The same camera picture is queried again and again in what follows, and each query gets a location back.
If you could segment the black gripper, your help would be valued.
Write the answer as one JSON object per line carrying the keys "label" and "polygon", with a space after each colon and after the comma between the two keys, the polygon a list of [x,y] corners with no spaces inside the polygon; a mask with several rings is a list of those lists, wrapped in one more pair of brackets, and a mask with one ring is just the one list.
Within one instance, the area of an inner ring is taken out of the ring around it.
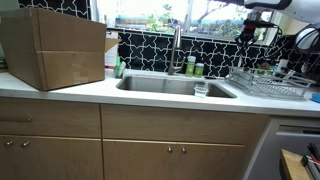
{"label": "black gripper", "polygon": [[257,28],[273,28],[274,26],[275,24],[271,22],[246,19],[243,22],[242,31],[235,37],[235,41],[240,47],[249,47],[257,41],[254,35]]}

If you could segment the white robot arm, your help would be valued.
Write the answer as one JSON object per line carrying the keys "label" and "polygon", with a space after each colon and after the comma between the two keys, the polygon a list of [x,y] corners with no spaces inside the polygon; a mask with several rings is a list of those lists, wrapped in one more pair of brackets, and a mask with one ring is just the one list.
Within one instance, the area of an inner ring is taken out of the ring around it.
{"label": "white robot arm", "polygon": [[275,24],[261,20],[263,12],[278,11],[307,26],[298,31],[295,48],[301,53],[320,52],[320,0],[244,0],[250,13],[243,22],[242,32],[235,38],[242,47],[256,42],[257,28],[274,28]]}

